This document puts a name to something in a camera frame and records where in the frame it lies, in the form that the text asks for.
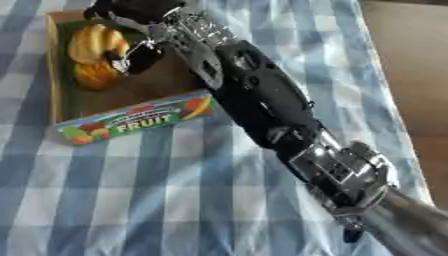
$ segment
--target fruit box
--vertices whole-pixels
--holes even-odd
[[[81,88],[67,48],[73,33],[92,23],[119,30],[129,43],[142,38],[109,21],[85,21],[80,11],[47,14],[51,121],[71,143],[89,144],[210,113],[210,94],[169,47],[162,60],[138,76],[121,77],[104,91]]]

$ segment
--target silver metal part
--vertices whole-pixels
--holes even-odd
[[[388,166],[382,155],[361,142],[342,148],[325,129],[308,149],[290,160],[290,165],[310,184],[310,191],[322,205],[348,229],[362,228],[359,216],[378,203],[387,188]],[[337,193],[345,194],[356,205],[338,205],[325,195],[323,188],[312,185],[316,178],[329,180]]]
[[[362,223],[396,256],[448,255],[448,214],[393,187],[364,212]]]
[[[235,40],[225,27],[217,25],[204,12],[178,9],[167,14],[168,41],[187,65],[213,90],[223,83],[222,66],[216,57],[216,47]]]

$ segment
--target metal cylinder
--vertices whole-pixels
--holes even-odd
[[[366,231],[396,256],[448,255],[448,214],[395,188],[362,218]]]

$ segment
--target wooden table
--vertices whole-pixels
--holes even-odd
[[[448,209],[448,7],[362,8],[436,204]]]

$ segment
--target blue and white checkered cloth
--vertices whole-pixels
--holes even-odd
[[[49,126],[44,15],[90,0],[0,1],[0,255],[389,255],[341,227],[222,111],[83,147]],[[342,142],[362,140],[430,201],[354,0],[209,0],[275,60]]]

